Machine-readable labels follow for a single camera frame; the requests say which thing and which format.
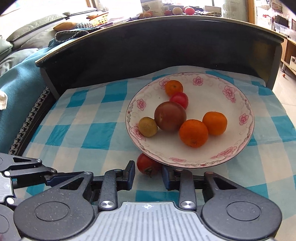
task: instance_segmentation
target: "silver rivet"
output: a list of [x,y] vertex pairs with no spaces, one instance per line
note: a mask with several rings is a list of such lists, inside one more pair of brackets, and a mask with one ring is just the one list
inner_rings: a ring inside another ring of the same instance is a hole
[[11,205],[15,203],[15,201],[14,201],[13,198],[11,198],[11,197],[8,197],[8,198],[6,199],[6,201],[7,201],[8,204],[11,204]]
[[194,206],[195,206],[195,204],[192,201],[181,202],[181,207],[183,207],[183,208],[193,208]]
[[106,201],[102,201],[102,202],[100,203],[100,205],[101,205],[101,207],[103,207],[103,208],[112,208],[112,207],[115,206],[115,203],[112,202],[112,201],[106,200]]

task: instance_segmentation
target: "green fruit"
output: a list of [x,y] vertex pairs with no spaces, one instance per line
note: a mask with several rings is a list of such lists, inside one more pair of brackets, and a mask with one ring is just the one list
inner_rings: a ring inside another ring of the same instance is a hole
[[142,119],[140,119],[138,127],[139,132],[145,137],[154,136],[158,130],[155,120],[150,117],[143,117]]

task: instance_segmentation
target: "plate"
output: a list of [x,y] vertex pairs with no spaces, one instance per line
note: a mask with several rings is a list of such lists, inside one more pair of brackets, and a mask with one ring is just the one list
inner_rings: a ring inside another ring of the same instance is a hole
[[[153,137],[141,135],[138,122],[145,116],[154,118],[156,107],[169,100],[165,84],[170,80],[180,81],[188,96],[188,120],[201,121],[208,111],[221,112],[228,120],[226,131],[209,135],[199,148],[186,146],[177,132],[158,129]],[[203,73],[178,73],[152,81],[134,96],[126,111],[126,128],[134,144],[152,159],[173,167],[203,168],[224,163],[244,149],[254,130],[254,114],[245,95],[228,81]]]

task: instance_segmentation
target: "orange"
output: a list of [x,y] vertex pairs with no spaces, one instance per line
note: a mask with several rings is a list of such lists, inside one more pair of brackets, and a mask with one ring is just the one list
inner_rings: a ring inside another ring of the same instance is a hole
[[183,92],[183,85],[177,80],[170,80],[165,84],[165,92],[171,97],[177,92]]
[[219,136],[224,133],[227,127],[227,119],[220,112],[207,112],[202,122],[207,126],[210,135]]
[[199,120],[186,120],[179,130],[183,143],[191,147],[200,147],[207,142],[209,133],[204,123]]

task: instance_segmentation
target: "yellow basket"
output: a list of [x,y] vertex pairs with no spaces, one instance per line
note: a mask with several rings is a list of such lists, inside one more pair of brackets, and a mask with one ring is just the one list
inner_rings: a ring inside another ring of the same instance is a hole
[[99,15],[99,16],[96,16],[96,17],[90,19],[89,21],[92,24],[94,24],[96,26],[99,26],[99,25],[107,23],[107,16],[108,16],[108,12],[105,12],[105,13],[102,13],[101,15]]

